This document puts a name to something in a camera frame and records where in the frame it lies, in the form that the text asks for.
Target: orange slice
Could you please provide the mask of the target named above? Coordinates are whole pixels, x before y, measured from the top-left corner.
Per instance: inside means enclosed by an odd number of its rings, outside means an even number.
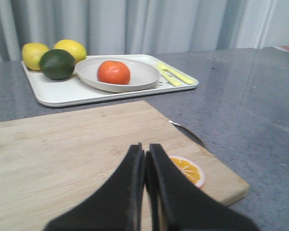
[[[169,158],[194,185],[198,188],[204,185],[205,177],[199,165],[181,156],[171,155]]]

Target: lime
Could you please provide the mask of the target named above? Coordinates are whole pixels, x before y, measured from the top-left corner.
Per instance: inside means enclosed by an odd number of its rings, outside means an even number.
[[[42,43],[31,42],[23,46],[22,57],[27,68],[40,71],[39,61],[49,48]]]
[[[74,57],[76,63],[79,63],[80,61],[86,59],[87,57],[86,48],[82,44],[74,40],[70,39],[60,40],[54,45],[53,48],[62,49],[69,52]]]
[[[39,66],[46,77],[52,80],[62,80],[72,75],[75,59],[67,51],[53,49],[42,56]]]

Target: green lime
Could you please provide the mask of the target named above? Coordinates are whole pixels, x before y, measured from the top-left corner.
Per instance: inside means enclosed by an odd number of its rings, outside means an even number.
[[[45,76],[52,80],[69,78],[75,68],[75,59],[67,51],[53,49],[40,59],[39,66]]]

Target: citrus fruit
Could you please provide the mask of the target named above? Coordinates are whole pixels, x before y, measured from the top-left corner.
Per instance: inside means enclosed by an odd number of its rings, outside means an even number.
[[[169,158],[194,185],[198,188],[204,185],[204,173],[196,163],[181,156],[172,155]]]
[[[39,66],[46,77],[52,80],[62,80],[72,75],[75,59],[67,51],[53,49],[42,56]]]
[[[105,83],[128,84],[131,73],[123,62],[108,60],[99,66],[97,78],[99,81]]]
[[[49,51],[49,48],[42,43],[31,42],[23,46],[22,57],[27,68],[40,71],[39,61],[42,55]]]
[[[60,40],[54,45],[53,48],[62,49],[62,50],[69,52],[74,57],[76,61],[75,64],[86,59],[87,57],[86,48],[82,44],[74,40],[70,40],[70,39]]]

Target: yellow lemon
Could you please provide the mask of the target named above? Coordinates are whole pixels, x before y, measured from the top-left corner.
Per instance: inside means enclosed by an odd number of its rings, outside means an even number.
[[[74,57],[76,63],[86,59],[87,56],[86,48],[79,42],[70,39],[63,39],[58,41],[53,48],[62,49],[69,52]]]
[[[194,185],[198,188],[204,185],[204,173],[196,163],[181,156],[172,155],[169,158]]]
[[[49,48],[42,43],[31,42],[23,46],[22,57],[27,68],[40,71],[39,61]]]

